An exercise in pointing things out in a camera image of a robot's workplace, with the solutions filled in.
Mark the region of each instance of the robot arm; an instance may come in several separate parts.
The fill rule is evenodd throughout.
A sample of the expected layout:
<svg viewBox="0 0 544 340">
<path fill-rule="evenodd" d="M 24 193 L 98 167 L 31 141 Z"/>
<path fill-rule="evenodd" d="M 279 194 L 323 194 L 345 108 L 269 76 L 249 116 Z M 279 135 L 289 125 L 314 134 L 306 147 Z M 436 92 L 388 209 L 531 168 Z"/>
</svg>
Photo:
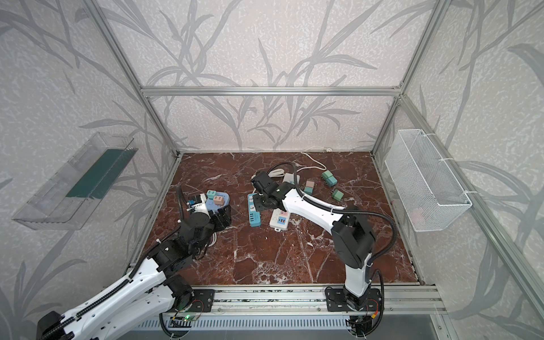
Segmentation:
<svg viewBox="0 0 544 340">
<path fill-rule="evenodd" d="M 257 211 L 280 208 L 298 214 L 332 235 L 338 257 L 345 263 L 344 295 L 356 311 L 366 305 L 370 291 L 369 268 L 374 258 L 395 242 L 394 222 L 377 213 L 356 207 L 337 207 L 305 194 L 288 182 L 277 184 L 266 173 L 258 173 L 251 183 L 259 192 Z M 187 202 L 189 218 L 180 220 L 176 233 L 146 253 L 132 271 L 93 298 L 66 311 L 50 312 L 38 322 L 37 340 L 114 340 L 143 320 L 163 313 L 174 305 L 182 309 L 194 300 L 191 287 L 176 272 L 206 252 L 212 234 L 230 225 L 230 206 L 211 215 L 205 208 L 206 196 L 200 194 Z M 374 256 L 376 237 L 366 215 L 387 219 L 393 228 L 390 244 Z"/>
<path fill-rule="evenodd" d="M 214 232 L 231 223 L 230 206 L 216 214 L 206 209 L 206 196 L 188 202 L 189 218 L 177 232 L 146 253 L 132 271 L 81 305 L 60 315 L 50 312 L 38 321 L 38 340 L 114 340 L 147 318 L 194 300 L 191 286 L 176 272 L 207 248 Z"/>
<path fill-rule="evenodd" d="M 333 211 L 344 210 L 344 207 L 333 206 L 327 202 L 311 198 L 319 208 L 304 200 L 295 185 L 283 182 L 277 184 L 266 173 L 258 173 L 251 183 L 259 192 L 254 196 L 255 209 L 263 211 L 280 208 L 284 211 L 300 215 L 332 235 L 338 257 L 345 263 L 345 283 L 347 302 L 351 308 L 360 310 L 365 303 L 370 283 L 368 282 L 368 261 L 372 256 L 372 248 L 376 236 L 361 214 L 339 214 Z"/>
</svg>

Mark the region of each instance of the red marble tabletop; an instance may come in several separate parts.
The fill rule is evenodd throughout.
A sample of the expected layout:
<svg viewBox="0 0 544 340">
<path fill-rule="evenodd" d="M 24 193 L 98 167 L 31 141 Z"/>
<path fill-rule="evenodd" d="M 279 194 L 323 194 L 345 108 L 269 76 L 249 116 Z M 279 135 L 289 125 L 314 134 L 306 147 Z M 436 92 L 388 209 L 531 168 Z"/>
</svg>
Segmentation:
<svg viewBox="0 0 544 340">
<path fill-rule="evenodd" d="M 337 205 L 354 203 L 363 210 L 391 216 L 391 210 L 368 152 L 312 152 L 338 180 L 334 189 L 344 193 L 341 203 L 331 197 L 331 188 L 321 179 L 319 169 L 303 170 L 300 186 L 315 181 L 313 196 Z M 206 256 L 180 271 L 191 285 L 245 285 L 274 283 L 343 283 L 344 264 L 334 250 L 332 237 L 316 224 L 292 214 L 287 231 L 268 226 L 271 211 L 261 213 L 261 226 L 251 227 L 247 195 L 253 191 L 251 176 L 284 160 L 316 165 L 294 152 L 185 153 L 148 237 L 146 249 L 176 226 L 178 208 L 174 185 L 181 184 L 186 197 L 207 190 L 230 196 L 232 227 L 218 233 Z M 374 250 L 389 241 L 391 228 L 381 219 L 369 219 L 376 234 Z M 417 282 L 403 241 L 378 258 L 386 282 Z"/>
</svg>

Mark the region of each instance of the aluminum rail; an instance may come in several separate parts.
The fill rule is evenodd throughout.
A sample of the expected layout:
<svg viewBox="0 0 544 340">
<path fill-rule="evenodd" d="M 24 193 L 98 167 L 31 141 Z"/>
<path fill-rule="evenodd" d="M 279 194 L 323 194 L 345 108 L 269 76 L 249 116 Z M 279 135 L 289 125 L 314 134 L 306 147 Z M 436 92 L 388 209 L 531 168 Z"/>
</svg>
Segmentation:
<svg viewBox="0 0 544 340">
<path fill-rule="evenodd" d="M 398 96 L 391 87 L 253 87 L 253 86 L 167 86 L 142 87 L 141 93 L 152 96 Z"/>
<path fill-rule="evenodd" d="M 204 315 L 360 315 L 328 312 L 323 285 L 194 286 L 214 289 L 212 311 Z M 387 314 L 447 314 L 435 286 L 385 285 Z"/>
</svg>

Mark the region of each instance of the leaf pattern wallpaper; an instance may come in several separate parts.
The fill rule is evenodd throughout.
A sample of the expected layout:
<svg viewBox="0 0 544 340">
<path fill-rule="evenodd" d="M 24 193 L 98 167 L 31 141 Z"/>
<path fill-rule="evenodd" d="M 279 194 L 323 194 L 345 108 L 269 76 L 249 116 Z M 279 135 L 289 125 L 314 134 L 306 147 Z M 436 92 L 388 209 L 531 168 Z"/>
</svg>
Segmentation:
<svg viewBox="0 0 544 340">
<path fill-rule="evenodd" d="M 452 2 L 408 96 L 544 279 L 544 2 Z M 543 339 L 544 325 L 469 213 L 414 233 L 377 153 L 419 273 L 440 289 L 460 338 Z"/>
<path fill-rule="evenodd" d="M 144 86 L 395 86 L 435 0 L 99 3 Z M 378 134 L 392 102 L 152 100 L 179 149 L 200 151 L 370 150 L 360 136 Z"/>
<path fill-rule="evenodd" d="M 36 321 L 113 283 L 147 235 L 174 163 L 82 4 L 0 3 L 0 338 L 34 339 Z M 95 132 L 138 148 L 78 231 L 31 230 L 13 214 Z"/>
</svg>

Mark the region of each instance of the wire mesh basket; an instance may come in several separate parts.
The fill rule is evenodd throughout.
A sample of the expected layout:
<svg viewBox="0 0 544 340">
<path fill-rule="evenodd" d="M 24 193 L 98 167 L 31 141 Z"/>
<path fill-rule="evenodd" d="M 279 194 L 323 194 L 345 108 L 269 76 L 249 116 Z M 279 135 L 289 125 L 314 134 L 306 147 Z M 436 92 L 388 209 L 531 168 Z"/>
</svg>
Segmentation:
<svg viewBox="0 0 544 340">
<path fill-rule="evenodd" d="M 415 231 L 439 231 L 472 206 L 421 129 L 399 130 L 385 164 Z"/>
</svg>

